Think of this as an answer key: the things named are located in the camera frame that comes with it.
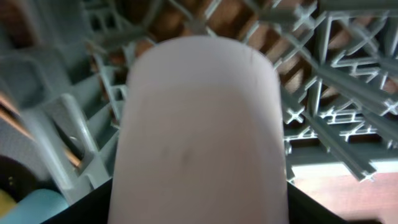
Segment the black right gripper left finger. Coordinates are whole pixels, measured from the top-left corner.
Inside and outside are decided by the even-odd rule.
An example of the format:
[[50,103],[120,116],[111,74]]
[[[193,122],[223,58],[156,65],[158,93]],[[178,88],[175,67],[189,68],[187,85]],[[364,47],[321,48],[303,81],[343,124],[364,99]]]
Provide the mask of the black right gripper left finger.
[[107,224],[112,183],[112,179],[108,180],[43,224]]

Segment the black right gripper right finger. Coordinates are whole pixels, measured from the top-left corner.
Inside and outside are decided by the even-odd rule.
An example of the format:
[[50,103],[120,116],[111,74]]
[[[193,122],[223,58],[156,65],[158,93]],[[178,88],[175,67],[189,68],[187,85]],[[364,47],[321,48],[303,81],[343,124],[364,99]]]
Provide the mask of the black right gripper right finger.
[[289,182],[287,183],[287,194],[290,224],[348,223]]

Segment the blue plastic cup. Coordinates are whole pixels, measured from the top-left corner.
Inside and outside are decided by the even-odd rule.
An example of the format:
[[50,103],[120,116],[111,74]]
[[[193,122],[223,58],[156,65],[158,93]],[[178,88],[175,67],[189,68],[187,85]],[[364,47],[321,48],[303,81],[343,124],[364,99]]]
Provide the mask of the blue plastic cup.
[[31,192],[1,218],[1,224],[43,223],[69,207],[65,198],[49,189]]

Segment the yellow bowl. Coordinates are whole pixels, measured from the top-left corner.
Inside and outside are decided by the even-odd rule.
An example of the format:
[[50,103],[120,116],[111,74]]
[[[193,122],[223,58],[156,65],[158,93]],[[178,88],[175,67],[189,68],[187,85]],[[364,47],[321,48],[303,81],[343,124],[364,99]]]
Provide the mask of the yellow bowl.
[[4,190],[0,190],[0,217],[2,218],[9,213],[17,202]]

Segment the pink plastic cup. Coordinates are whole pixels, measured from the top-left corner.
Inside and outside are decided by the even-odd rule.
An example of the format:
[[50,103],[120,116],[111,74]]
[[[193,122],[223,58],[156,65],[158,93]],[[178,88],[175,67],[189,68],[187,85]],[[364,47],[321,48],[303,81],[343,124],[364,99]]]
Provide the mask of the pink plastic cup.
[[279,77],[222,37],[165,41],[130,68],[110,223],[288,223]]

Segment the grey dishwasher rack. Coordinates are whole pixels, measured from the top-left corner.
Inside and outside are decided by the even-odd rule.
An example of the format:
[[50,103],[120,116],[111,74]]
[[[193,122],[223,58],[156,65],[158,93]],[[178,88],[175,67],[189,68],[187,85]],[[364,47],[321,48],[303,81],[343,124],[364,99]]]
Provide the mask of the grey dishwasher rack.
[[397,159],[396,1],[2,1],[2,141],[41,156],[67,202],[112,177],[127,70],[170,37],[231,37],[280,73],[287,178]]

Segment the round black tray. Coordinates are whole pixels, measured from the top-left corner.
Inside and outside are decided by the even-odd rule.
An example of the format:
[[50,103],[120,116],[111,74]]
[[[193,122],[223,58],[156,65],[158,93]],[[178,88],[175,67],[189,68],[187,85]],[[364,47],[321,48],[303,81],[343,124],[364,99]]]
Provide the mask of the round black tray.
[[6,156],[1,156],[0,178],[1,190],[16,202],[40,187],[38,179],[28,168]]

